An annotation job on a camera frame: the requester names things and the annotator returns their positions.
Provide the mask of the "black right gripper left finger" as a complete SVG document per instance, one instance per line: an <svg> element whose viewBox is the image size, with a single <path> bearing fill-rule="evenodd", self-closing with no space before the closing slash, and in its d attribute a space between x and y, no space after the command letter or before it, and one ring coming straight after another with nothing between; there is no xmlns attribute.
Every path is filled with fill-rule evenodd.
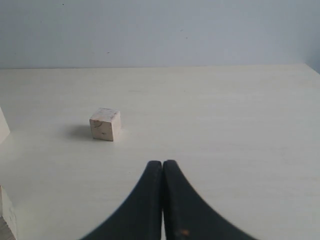
<svg viewBox="0 0 320 240"><path fill-rule="evenodd" d="M162 163L149 161L119 208L84 240L160 240L162 235Z"/></svg>

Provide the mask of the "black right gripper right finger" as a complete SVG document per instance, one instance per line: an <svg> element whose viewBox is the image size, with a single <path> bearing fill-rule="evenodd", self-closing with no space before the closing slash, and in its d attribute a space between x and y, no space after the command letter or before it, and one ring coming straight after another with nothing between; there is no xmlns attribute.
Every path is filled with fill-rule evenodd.
<svg viewBox="0 0 320 240"><path fill-rule="evenodd" d="M188 182L175 160L162 167L165 237L167 240L253 240L212 209Z"/></svg>

